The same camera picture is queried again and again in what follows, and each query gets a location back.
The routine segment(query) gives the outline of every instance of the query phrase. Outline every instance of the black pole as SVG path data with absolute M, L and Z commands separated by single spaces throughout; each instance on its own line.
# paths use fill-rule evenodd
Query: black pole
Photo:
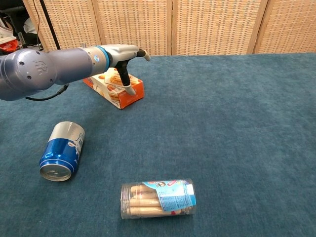
M 39 0 L 39 1 L 40 1 L 40 4 L 41 4 L 41 7 L 43 8 L 43 12 L 44 12 L 44 14 L 45 14 L 45 17 L 46 17 L 48 26 L 49 26 L 50 31 L 51 31 L 51 34 L 53 35 L 53 38 L 54 38 L 56 47 L 57 47 L 57 49 L 60 49 L 59 42 L 58 42 L 56 33 L 55 33 L 55 31 L 54 31 L 53 25 L 51 24 L 50 17 L 49 17 L 49 15 L 48 15 L 47 8 L 46 8 L 46 5 L 45 5 L 45 3 L 44 3 L 44 0 Z

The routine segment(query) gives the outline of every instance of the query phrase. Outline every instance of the can lid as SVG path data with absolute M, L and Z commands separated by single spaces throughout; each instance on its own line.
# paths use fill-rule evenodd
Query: can lid
M 71 170 L 60 164 L 46 164 L 39 172 L 45 179 L 51 181 L 65 181 L 71 176 Z

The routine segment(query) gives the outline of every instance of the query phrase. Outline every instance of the cable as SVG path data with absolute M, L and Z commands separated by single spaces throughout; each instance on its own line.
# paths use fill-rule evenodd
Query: cable
M 32 98 L 32 97 L 25 97 L 25 99 L 27 100 L 33 100 L 33 101 L 44 101 L 44 100 L 50 100 L 54 97 L 56 97 L 57 95 L 60 95 L 61 93 L 63 93 L 65 90 L 67 90 L 69 84 L 64 85 L 59 91 L 56 92 L 56 94 L 51 95 L 49 97 L 46 98 Z
M 38 15 L 38 30 L 37 30 L 37 34 L 36 34 L 36 40 L 38 42 L 38 46 L 39 46 L 39 51 L 42 51 L 42 49 L 40 48 L 40 43 L 39 43 L 39 32 L 40 32 L 40 15 L 39 15 L 39 12 L 36 8 L 36 5 L 35 5 L 35 0 L 33 0 L 33 5 L 34 5 L 34 8 L 35 8 L 35 11 L 36 11 L 36 14 Z

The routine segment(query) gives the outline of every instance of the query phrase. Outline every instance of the product label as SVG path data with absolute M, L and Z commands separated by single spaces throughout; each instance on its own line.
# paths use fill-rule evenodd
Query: product label
M 144 184 L 156 190 L 164 211 L 175 211 L 196 205 L 193 186 L 185 180 L 152 181 Z

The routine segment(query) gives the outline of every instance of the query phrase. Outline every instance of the beige panel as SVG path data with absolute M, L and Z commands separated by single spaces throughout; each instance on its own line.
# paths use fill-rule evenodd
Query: beige panel
M 316 51 L 316 0 L 270 0 L 255 53 Z
M 102 44 L 126 43 L 171 54 L 172 0 L 92 0 Z
M 266 3 L 266 0 L 174 0 L 172 53 L 248 53 Z
M 50 32 L 49 26 L 47 24 L 45 15 L 43 13 L 43 9 L 40 5 L 39 0 L 23 0 L 24 6 L 30 16 L 30 19 L 35 26 L 35 29 L 38 30 L 39 26 L 39 39 L 45 49 L 45 51 L 53 51 L 56 50 L 56 44 L 54 42 L 53 36 Z
M 45 0 L 61 49 L 101 43 L 91 0 Z

